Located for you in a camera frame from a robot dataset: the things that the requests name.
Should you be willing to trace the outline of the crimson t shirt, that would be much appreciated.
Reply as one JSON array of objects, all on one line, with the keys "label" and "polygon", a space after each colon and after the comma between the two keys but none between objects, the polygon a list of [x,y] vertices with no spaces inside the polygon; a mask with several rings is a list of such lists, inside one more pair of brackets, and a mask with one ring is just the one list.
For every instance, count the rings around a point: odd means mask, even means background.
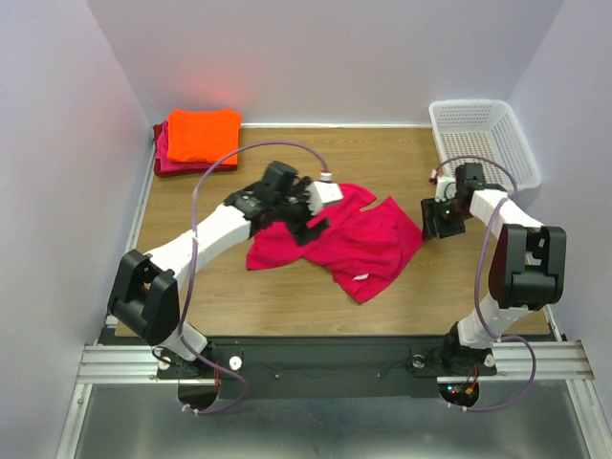
[{"label": "crimson t shirt", "polygon": [[362,304],[386,289],[422,247],[422,231],[388,197],[376,196],[355,184],[340,186],[343,200],[316,219],[330,222],[320,237],[299,246],[280,222],[260,231],[246,257],[249,271],[280,268],[304,259],[329,271],[333,280]]}]

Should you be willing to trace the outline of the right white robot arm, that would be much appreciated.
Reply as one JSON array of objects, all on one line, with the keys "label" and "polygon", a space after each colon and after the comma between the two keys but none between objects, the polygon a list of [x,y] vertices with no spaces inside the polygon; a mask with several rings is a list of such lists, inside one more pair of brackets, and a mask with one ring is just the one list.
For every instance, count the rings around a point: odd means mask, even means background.
[{"label": "right white robot arm", "polygon": [[519,319],[559,302],[564,289],[567,234],[529,216],[511,192],[485,179],[484,168],[469,158],[453,176],[433,169],[435,194],[421,203],[422,238],[461,234],[470,218],[481,221],[485,238],[496,241],[491,260],[478,258],[472,312],[446,333],[439,368],[461,373],[493,367],[492,346]]}]

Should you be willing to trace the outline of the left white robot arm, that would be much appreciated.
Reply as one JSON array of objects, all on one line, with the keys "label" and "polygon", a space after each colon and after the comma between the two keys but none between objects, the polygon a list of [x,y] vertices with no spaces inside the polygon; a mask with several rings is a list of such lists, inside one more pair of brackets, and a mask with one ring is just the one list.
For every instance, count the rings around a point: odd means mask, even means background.
[{"label": "left white robot arm", "polygon": [[146,344],[178,356],[190,376],[204,376],[213,355],[207,338],[186,321],[181,288],[192,289],[207,263],[273,223],[283,223],[299,246],[317,240],[330,225],[320,214],[342,198],[330,173],[300,178],[293,167],[272,162],[259,181],[232,193],[190,230],[146,253],[128,251],[120,259],[108,312]]}]

